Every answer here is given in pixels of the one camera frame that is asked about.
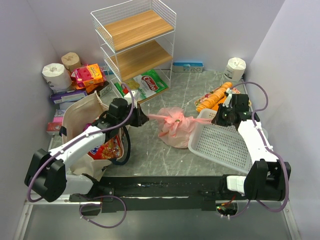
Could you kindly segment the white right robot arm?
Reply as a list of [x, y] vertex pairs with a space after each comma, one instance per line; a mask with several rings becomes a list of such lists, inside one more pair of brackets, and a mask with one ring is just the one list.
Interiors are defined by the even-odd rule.
[[273, 152], [263, 133], [260, 119], [250, 111], [246, 94], [226, 93], [224, 103], [211, 121], [222, 127], [234, 126], [243, 138], [249, 152], [252, 167], [246, 176], [226, 175], [224, 188], [238, 192], [248, 200], [284, 201], [289, 196], [291, 166]]

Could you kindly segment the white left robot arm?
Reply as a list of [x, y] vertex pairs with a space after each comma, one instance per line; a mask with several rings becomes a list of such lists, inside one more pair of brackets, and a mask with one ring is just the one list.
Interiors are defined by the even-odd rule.
[[67, 174], [67, 170], [85, 154], [107, 143], [126, 126], [141, 127], [149, 118], [138, 103], [115, 98], [108, 110], [100, 114], [80, 135], [50, 151], [39, 149], [31, 159], [24, 183], [28, 187], [27, 199], [33, 203], [31, 192], [47, 202], [63, 194], [83, 195], [95, 199], [107, 194], [107, 188], [92, 176]]

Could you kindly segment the beige canvas tote bag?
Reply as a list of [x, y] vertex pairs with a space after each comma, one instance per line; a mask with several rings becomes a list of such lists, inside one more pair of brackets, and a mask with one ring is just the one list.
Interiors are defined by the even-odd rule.
[[62, 127], [66, 132], [62, 134], [62, 143], [64, 147], [68, 144], [72, 146], [57, 158], [62, 159], [65, 164], [67, 179], [87, 177], [99, 181], [105, 168], [124, 156], [123, 154], [118, 159], [94, 160], [88, 155], [90, 150], [109, 141], [106, 140], [105, 132], [98, 132], [98, 127], [90, 125], [108, 109], [97, 93], [93, 93], [73, 103], [65, 111]]

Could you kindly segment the red yellow snack bag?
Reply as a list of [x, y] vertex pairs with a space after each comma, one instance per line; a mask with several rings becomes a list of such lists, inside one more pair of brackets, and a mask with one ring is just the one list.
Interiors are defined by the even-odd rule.
[[108, 142], [91, 149], [87, 154], [94, 160], [121, 158], [124, 154], [124, 130], [121, 128], [116, 136]]

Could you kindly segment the pink plastic grocery bag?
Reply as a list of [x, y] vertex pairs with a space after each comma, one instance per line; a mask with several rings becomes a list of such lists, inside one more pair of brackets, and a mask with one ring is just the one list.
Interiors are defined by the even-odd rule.
[[211, 124], [212, 119], [185, 116], [180, 107], [161, 108], [157, 114], [149, 114], [150, 120], [158, 123], [158, 137], [168, 146], [186, 149], [197, 124]]

